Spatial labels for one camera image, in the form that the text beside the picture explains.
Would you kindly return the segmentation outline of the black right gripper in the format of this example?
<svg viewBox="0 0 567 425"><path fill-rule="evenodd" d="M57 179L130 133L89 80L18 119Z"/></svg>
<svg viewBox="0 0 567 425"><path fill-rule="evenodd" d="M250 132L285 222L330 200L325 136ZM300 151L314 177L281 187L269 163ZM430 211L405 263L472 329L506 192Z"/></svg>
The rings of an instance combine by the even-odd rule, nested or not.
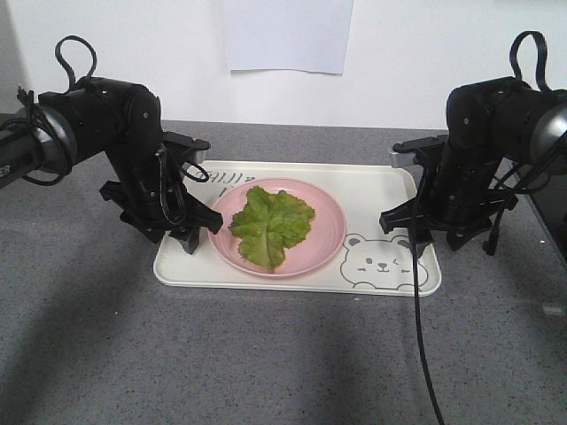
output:
<svg viewBox="0 0 567 425"><path fill-rule="evenodd" d="M513 210L516 205L516 195L488 194L480 204L473 206L449 203L434 209L433 203L430 203L427 217L420 202L412 198L382 212L379 225L385 234L396 228L414 228L415 230L409 230L409 239L415 246L418 258L433 243L428 225L431 229L447 233L446 240L452 251L460 250L470 239L488 231L488 239L483 242L482 248L484 251L496 251L502 215L506 210Z"/></svg>

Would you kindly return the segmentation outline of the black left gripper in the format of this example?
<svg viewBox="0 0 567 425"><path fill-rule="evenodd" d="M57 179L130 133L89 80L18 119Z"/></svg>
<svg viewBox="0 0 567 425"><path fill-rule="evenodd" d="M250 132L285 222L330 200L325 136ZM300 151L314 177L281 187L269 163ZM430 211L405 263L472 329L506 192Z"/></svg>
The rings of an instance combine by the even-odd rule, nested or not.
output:
<svg viewBox="0 0 567 425"><path fill-rule="evenodd" d="M121 208L121 221L149 241L159 243L164 236L170 236L189 255L200 245L199 228L217 234L223 225L219 212L189 195L180 185L168 193L160 188L127 189L124 182L106 182L100 194L105 201L112 201Z"/></svg>

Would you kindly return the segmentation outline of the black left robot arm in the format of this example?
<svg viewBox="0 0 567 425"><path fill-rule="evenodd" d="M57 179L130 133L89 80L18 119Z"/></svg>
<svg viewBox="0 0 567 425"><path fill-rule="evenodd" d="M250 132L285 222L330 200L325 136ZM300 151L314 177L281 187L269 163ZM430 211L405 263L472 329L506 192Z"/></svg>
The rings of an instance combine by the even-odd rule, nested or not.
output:
<svg viewBox="0 0 567 425"><path fill-rule="evenodd" d="M118 179L105 183L102 198L152 242L170 234L193 253L202 228L221 229L221 215L183 184L209 142L163 130L159 99L145 86L83 77L66 93L19 89L17 98L21 109L1 126L3 187L18 179L53 186L103 152Z"/></svg>

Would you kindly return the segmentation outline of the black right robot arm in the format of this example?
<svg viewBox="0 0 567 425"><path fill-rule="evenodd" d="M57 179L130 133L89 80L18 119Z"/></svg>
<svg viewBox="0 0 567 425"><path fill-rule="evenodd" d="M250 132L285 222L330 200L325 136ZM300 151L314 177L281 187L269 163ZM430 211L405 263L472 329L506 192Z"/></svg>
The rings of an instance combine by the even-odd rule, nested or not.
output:
<svg viewBox="0 0 567 425"><path fill-rule="evenodd" d="M493 255L517 194L566 172L566 92L512 77L482 81L454 89L446 116L447 136L416 147L423 178L408 201L409 227L445 232L454 251L488 232L483 249Z"/></svg>

